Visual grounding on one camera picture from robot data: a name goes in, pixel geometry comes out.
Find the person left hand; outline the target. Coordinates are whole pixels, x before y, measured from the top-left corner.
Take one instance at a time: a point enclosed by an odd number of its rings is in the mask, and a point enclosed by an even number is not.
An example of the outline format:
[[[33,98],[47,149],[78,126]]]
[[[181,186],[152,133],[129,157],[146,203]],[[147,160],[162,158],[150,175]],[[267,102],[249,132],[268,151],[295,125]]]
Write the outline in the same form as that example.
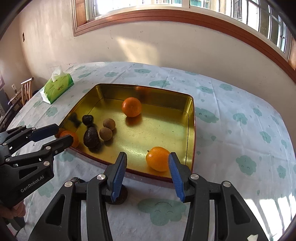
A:
[[[0,216],[7,219],[14,219],[15,217],[24,217],[26,214],[26,206],[24,201],[21,201],[13,208],[7,208],[0,205]]]

